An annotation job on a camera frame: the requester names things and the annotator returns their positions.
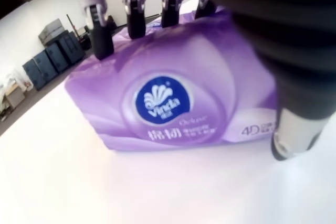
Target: purple tissue package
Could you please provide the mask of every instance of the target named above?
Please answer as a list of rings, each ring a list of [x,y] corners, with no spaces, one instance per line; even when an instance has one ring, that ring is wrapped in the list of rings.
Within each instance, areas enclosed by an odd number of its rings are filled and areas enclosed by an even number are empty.
[[[116,53],[94,56],[69,76],[66,89],[109,149],[156,151],[270,137],[275,83],[224,10],[160,28]]]

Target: plastic packaging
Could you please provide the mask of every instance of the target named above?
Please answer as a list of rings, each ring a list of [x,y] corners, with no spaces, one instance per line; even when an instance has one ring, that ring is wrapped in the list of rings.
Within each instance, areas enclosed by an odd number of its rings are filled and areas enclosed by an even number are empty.
[[[154,21],[141,39],[130,41],[123,30],[113,40],[114,55],[90,57],[66,83],[108,148],[169,150],[271,136],[274,80],[225,11],[165,29]]]

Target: vinda logo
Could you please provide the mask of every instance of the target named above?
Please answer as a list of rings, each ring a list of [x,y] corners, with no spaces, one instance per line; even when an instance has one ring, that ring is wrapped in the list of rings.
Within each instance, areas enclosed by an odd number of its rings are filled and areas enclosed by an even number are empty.
[[[189,112],[190,99],[180,82],[171,77],[160,76],[141,88],[135,106],[146,121],[163,124]]]

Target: black case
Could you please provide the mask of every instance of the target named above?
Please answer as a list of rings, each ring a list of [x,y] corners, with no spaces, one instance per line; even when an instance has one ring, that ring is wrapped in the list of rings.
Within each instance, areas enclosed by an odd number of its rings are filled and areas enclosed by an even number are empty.
[[[65,52],[65,56],[71,65],[81,60],[85,55],[77,38],[75,37],[74,32],[63,35],[63,37],[59,39],[59,44],[61,45],[62,50]]]
[[[46,48],[47,55],[58,73],[68,68],[68,62],[56,43]]]
[[[23,68],[26,71],[30,80],[32,81],[36,90],[40,90],[47,83],[33,59],[26,62],[23,65]]]
[[[58,73],[51,64],[45,51],[40,52],[33,58],[33,60],[36,63],[40,72],[42,73],[43,78],[47,82],[51,81],[53,78],[57,76]]]

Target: floor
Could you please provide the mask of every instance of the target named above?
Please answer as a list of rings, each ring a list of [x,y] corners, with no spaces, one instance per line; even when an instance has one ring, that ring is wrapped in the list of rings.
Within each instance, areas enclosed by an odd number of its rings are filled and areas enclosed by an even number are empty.
[[[40,91],[36,89],[30,90],[26,99],[16,107],[16,109],[7,117],[7,119],[3,122],[0,122],[0,136],[13,124],[18,120],[24,113],[26,113],[35,103],[41,100],[47,93],[53,90],[57,85],[65,80],[65,78],[73,71],[76,66],[72,66],[67,69],[59,76],[57,76],[54,80],[45,85]]]

